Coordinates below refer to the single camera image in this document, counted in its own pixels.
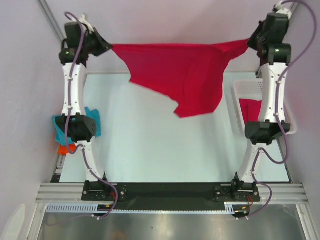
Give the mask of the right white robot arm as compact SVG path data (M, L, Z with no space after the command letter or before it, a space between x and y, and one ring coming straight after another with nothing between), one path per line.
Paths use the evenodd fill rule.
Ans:
M230 188L231 196L242 201L256 187L256 166L265 146L285 135L291 125L284 113L284 93L287 68L291 62L291 45L283 43L288 32L288 13L268 13L251 35L247 46L257 52L262 75L262 101L257 121L245 124L248 140L244 160Z

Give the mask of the white plastic basket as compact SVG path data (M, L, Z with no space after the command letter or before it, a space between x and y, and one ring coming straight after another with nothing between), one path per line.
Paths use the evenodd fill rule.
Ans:
M263 99L265 98L264 83L261 78L237 80L233 83L233 100L239 127L243 133L245 132L245 123L240 106L240 99L262 101L258 120L262 120L266 115L271 122L276 121L273 116L275 108L272 107L274 101L267 99L267 103L263 103Z

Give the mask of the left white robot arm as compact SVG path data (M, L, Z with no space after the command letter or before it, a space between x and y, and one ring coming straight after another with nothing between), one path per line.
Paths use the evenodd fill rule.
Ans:
M98 126L87 115L84 88L89 56L99 57L113 46L88 23L71 21L64 25L64 29L66 38L59 53L64 75L64 105L55 122L64 133L67 152L82 157L86 181L99 182L94 186L93 194L105 200L110 196L111 188L104 184L107 181L106 174L95 156L94 143Z

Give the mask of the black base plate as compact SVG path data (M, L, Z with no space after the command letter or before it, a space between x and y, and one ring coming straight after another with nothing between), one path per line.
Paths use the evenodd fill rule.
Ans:
M124 211L221 211L225 203L247 204L261 200L255 183L185 182L117 183L108 186L100 181L86 181L82 201L111 202Z

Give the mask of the red t shirt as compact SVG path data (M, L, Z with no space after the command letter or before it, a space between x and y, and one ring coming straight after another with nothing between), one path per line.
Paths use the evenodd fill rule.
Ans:
M262 101L253 99L240 99L240 108L244 124L248 122L257 122L261 111Z
M130 82L177 102L180 118L213 113L223 97L224 72L248 50L247 40L216 44L115 44Z

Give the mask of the orange folded t shirt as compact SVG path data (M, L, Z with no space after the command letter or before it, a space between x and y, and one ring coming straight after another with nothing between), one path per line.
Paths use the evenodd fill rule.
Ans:
M74 143L70 144L68 147L71 152L74 152L76 149L76 145ZM70 153L70 151L68 151L68 148L66 146L60 145L57 150L57 153L59 155L67 155Z

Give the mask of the red t shirt in basket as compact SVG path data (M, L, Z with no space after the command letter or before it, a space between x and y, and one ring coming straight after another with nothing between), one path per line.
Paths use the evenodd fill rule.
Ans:
M262 101L253 99L240 99L240 108L244 124L248 122L257 122L261 111Z

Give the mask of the teal folded t shirt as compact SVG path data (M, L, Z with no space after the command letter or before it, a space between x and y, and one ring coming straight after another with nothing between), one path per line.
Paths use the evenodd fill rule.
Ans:
M58 144L66 146L83 141L90 142L92 138L102 135L99 111L97 109L90 110L87 106L84 108L84 111L84 115L80 113L70 115L67 128L67 140L66 125L68 113L54 115L52 117L55 127L55 141Z

